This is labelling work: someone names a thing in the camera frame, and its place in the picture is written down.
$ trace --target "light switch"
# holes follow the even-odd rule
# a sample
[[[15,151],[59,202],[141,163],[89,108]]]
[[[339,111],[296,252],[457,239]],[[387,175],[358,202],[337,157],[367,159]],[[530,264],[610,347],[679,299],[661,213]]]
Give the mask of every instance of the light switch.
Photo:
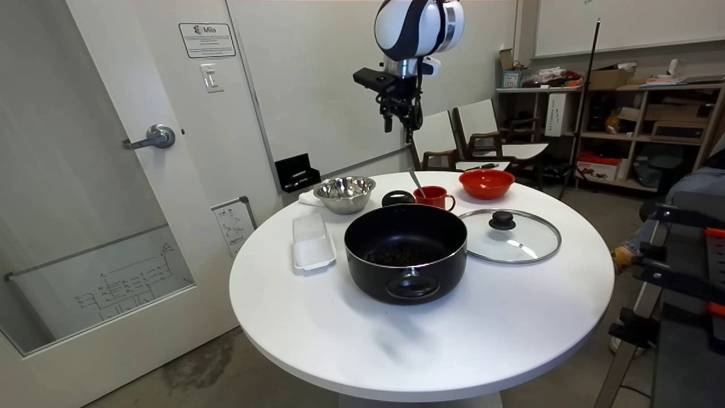
[[[207,92],[222,92],[224,89],[218,82],[218,66],[215,64],[200,64],[201,68],[201,79],[207,86]]]

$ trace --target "glass lid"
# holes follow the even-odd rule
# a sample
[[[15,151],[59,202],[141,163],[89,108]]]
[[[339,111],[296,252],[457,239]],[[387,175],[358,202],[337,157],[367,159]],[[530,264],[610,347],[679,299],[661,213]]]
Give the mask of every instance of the glass lid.
[[[557,227],[525,210],[481,208],[460,218],[469,230],[469,253],[495,264],[538,264],[561,245]]]

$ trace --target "table leg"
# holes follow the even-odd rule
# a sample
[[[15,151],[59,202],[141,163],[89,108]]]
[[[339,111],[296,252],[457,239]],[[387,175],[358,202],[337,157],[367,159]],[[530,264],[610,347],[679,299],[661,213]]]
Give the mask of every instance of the table leg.
[[[465,402],[443,402],[443,404],[390,404],[390,402],[367,402],[339,394],[339,408],[503,408],[501,394],[488,394]]]

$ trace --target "round white table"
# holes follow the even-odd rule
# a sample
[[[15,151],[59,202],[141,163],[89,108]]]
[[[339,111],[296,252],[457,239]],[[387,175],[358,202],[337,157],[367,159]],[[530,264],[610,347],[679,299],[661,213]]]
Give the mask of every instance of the round white table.
[[[475,256],[457,289],[420,307],[380,303],[350,276],[345,230],[355,216],[291,204],[262,222],[238,252],[230,295],[253,347],[281,370],[343,396],[387,404],[465,402],[525,383],[565,362],[602,317],[615,268],[606,241],[574,208],[514,184],[503,200],[469,198],[460,172],[418,172],[447,187],[457,204],[522,208],[561,233],[556,256],[501,266]],[[366,210],[390,191],[413,191],[409,172],[380,175]],[[292,270],[292,221],[318,210],[336,266]]]

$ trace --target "white door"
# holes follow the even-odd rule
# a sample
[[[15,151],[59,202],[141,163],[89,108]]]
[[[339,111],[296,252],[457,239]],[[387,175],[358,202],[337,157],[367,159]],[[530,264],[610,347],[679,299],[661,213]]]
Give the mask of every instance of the white door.
[[[82,405],[230,332],[231,259],[133,4],[2,14],[0,405]]]

